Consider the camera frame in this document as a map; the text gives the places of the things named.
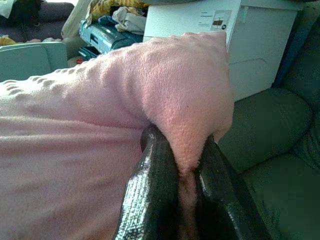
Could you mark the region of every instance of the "sofa cushion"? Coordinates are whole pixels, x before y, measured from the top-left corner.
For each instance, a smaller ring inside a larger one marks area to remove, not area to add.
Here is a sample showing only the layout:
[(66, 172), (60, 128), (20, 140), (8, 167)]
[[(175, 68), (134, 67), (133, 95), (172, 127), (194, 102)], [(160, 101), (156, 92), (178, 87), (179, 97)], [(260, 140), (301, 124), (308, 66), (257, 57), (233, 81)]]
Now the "sofa cushion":
[(235, 103), (233, 124), (219, 146), (242, 172), (288, 152), (308, 131), (312, 112), (296, 94), (267, 89)]
[(320, 17), (313, 25), (283, 87), (303, 97), (315, 111), (320, 110)]
[(274, 240), (319, 239), (319, 172), (285, 154), (242, 175)]
[(309, 132), (294, 146), (293, 152), (320, 172), (320, 112), (315, 115)]

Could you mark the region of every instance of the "yellow cloth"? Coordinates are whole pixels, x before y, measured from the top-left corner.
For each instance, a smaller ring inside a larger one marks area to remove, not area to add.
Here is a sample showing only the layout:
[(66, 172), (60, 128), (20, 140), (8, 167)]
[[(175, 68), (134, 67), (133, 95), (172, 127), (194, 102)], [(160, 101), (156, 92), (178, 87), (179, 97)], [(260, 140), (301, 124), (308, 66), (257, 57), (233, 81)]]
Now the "yellow cloth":
[(148, 4), (141, 2), (139, 0), (100, 0), (98, 3), (96, 3), (93, 7), (91, 7), (90, 13), (92, 16), (93, 21), (98, 21), (98, 18), (105, 16), (105, 15), (111, 15), (111, 7), (134, 7), (134, 8), (145, 8), (148, 6)]
[(16, 44), (16, 42), (13, 41), (11, 38), (7, 36), (0, 36), (0, 46), (7, 46), (13, 44)]

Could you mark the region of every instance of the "pink fleece sleeve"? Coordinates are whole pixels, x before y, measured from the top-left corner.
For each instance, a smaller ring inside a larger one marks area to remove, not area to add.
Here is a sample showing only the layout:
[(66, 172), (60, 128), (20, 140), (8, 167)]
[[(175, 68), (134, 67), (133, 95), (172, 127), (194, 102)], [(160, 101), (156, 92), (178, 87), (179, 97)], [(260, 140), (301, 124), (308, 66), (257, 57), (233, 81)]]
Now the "pink fleece sleeve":
[(111, 239), (143, 129), (164, 133), (183, 179), (232, 113), (225, 33), (154, 38), (0, 83), (0, 239)]

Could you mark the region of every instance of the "blue fabric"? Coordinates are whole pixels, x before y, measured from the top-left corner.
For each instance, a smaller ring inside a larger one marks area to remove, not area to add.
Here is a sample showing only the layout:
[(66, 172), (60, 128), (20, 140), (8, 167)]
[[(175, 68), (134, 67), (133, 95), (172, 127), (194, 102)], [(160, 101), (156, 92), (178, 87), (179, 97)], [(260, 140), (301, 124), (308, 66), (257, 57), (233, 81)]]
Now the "blue fabric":
[(98, 23), (100, 25), (108, 26), (108, 27), (111, 27), (111, 26), (114, 26), (114, 25), (118, 24), (118, 22), (113, 20), (112, 16), (109, 16), (109, 15), (105, 15), (105, 16), (99, 17)]

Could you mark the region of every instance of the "teal object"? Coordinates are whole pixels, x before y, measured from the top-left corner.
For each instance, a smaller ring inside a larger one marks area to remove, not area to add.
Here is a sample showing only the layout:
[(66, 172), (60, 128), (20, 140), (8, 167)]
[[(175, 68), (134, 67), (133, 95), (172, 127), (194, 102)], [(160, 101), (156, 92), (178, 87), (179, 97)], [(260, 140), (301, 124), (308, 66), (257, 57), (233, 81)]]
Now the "teal object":
[(67, 49), (62, 42), (24, 43), (0, 47), (0, 82), (26, 80), (68, 68)]

